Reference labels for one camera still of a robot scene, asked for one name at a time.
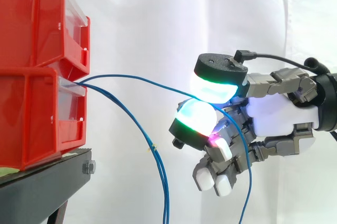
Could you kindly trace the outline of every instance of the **silver screw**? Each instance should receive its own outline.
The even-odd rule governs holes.
[[[83,164],[82,171],[84,174],[94,174],[96,171],[96,162],[94,160],[86,161]]]

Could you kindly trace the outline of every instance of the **white backdrop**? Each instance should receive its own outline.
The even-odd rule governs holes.
[[[197,56],[236,49],[316,56],[335,69],[335,0],[77,0],[91,18],[91,74],[121,73],[189,90]],[[250,72],[284,67],[247,62]],[[101,79],[134,113],[164,161],[171,193],[171,223],[237,223],[248,189],[238,176],[232,194],[200,193],[192,171],[201,152],[174,148],[168,132],[183,96],[136,80]],[[65,224],[161,223],[163,192],[142,135],[116,105],[88,93],[86,147],[97,162],[91,181],[76,193]],[[305,154],[253,165],[253,189],[244,223],[333,222],[337,209],[337,144],[327,133]]]

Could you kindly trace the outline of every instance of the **blue cable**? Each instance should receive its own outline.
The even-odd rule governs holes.
[[[156,149],[154,149],[153,147],[153,142],[151,141],[150,137],[146,134],[146,132],[144,131],[144,129],[142,128],[142,126],[138,123],[137,119],[133,116],[133,114],[122,104],[121,101],[119,101],[113,94],[111,94],[110,92],[99,88],[97,86],[94,85],[90,85],[90,84],[85,84],[85,83],[77,83],[78,85],[81,86],[85,86],[88,87],[90,89],[96,90],[97,92],[100,92],[101,94],[103,94],[104,96],[106,96],[108,99],[110,99],[111,101],[113,101],[115,104],[117,104],[124,112],[126,112],[130,118],[135,122],[135,124],[138,126],[138,128],[140,129],[140,131],[143,133],[148,146],[150,147],[152,154],[156,160],[157,163],[157,167],[158,167],[158,171],[162,180],[162,185],[163,185],[163,190],[164,190],[164,213],[163,213],[163,224],[169,224],[170,222],[170,194],[169,194],[169,185],[167,182],[167,176],[166,176],[166,172],[165,172],[165,168],[164,168],[164,164],[163,161],[158,153],[158,151]]]
[[[87,81],[90,81],[90,80],[93,80],[93,79],[96,79],[96,78],[103,78],[103,77],[123,77],[123,78],[132,78],[132,79],[137,79],[137,80],[141,80],[141,81],[144,81],[144,82],[147,82],[147,83],[150,83],[150,84],[153,84],[153,85],[156,85],[158,87],[161,87],[161,88],[164,88],[166,90],[170,90],[170,91],[174,91],[174,92],[177,92],[177,93],[180,93],[180,94],[183,94],[183,95],[186,95],[186,96],[189,96],[193,99],[197,99],[197,100],[200,100],[198,99],[197,97],[195,97],[194,95],[191,95],[191,94],[188,94],[186,92],[183,92],[183,91],[180,91],[180,90],[177,90],[177,89],[174,89],[174,88],[171,88],[171,87],[168,87],[168,86],[165,86],[163,84],[159,84],[159,83],[156,83],[156,82],[153,82],[151,80],[148,80],[148,79],[145,79],[145,78],[142,78],[142,77],[139,77],[139,76],[134,76],[134,75],[121,75],[121,74],[104,74],[104,75],[96,75],[96,76],[92,76],[92,77],[89,77],[87,79],[84,79],[82,80],[80,83],[85,83]],[[246,155],[246,160],[247,160],[247,167],[248,167],[248,172],[249,172],[249,189],[248,189],[248,193],[247,193],[247,197],[246,197],[246,201],[244,203],[244,206],[242,208],[242,212],[241,212],[241,216],[240,216],[240,224],[242,223],[242,219],[243,219],[243,216],[244,216],[244,212],[246,210],[246,207],[247,207],[247,204],[248,204],[248,201],[249,201],[249,197],[250,197],[250,194],[251,194],[251,190],[252,190],[252,170],[251,170],[251,164],[250,164],[250,160],[249,160],[249,152],[248,152],[248,145],[247,145],[247,142],[239,128],[239,126],[237,125],[237,123],[233,120],[232,117],[230,117],[225,111],[217,108],[215,105],[211,104],[210,105],[212,107],[214,107],[214,109],[220,111],[224,116],[226,116],[235,126],[235,128],[237,129],[241,139],[242,139],[242,143],[243,143],[243,146],[244,146],[244,150],[245,150],[245,155]]]

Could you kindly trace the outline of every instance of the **black metal table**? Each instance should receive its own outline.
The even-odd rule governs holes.
[[[0,178],[0,223],[63,223],[68,199],[90,180],[91,149]]]

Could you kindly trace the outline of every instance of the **red storage bin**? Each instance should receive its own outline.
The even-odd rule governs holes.
[[[89,74],[90,20],[74,0],[0,0],[0,67]]]
[[[85,144],[86,89],[50,68],[0,69],[0,167],[20,170]]]

